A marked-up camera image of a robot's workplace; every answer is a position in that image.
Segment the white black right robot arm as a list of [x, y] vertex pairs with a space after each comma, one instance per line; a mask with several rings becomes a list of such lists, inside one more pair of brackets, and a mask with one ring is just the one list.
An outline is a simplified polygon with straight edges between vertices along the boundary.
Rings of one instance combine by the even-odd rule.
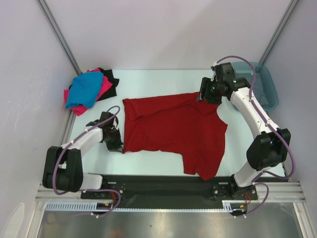
[[242, 114], [253, 136], [246, 152], [247, 161], [230, 177], [224, 194], [238, 200], [254, 189], [257, 179], [263, 174], [271, 175], [270, 169], [292, 154], [289, 148], [291, 133], [269, 118], [253, 93], [254, 82], [237, 76], [231, 63], [217, 61], [211, 69], [214, 75], [202, 79], [197, 100], [216, 104], [226, 97]]

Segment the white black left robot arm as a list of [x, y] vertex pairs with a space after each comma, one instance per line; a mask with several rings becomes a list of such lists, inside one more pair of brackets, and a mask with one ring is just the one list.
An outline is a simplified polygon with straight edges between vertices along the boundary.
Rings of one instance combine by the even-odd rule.
[[95, 145], [105, 143], [110, 152], [123, 152], [118, 118], [110, 112], [86, 124], [84, 131], [75, 139], [47, 150], [42, 184], [58, 195], [66, 192], [92, 190], [98, 198], [109, 194], [109, 185], [99, 174], [83, 171], [83, 157]]

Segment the blue t shirt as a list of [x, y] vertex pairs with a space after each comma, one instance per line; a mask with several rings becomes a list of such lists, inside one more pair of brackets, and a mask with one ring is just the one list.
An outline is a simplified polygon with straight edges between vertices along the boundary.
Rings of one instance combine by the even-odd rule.
[[91, 71], [75, 77], [68, 92], [66, 108], [70, 109], [79, 105], [91, 108], [102, 87], [103, 76], [101, 72]]

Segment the red t shirt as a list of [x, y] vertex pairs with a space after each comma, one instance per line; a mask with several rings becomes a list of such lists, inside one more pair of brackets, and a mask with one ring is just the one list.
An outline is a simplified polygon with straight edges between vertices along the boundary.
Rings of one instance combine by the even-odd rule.
[[197, 93], [124, 99], [124, 153], [180, 154], [184, 173], [215, 177], [225, 152], [227, 124], [218, 104], [197, 101]]

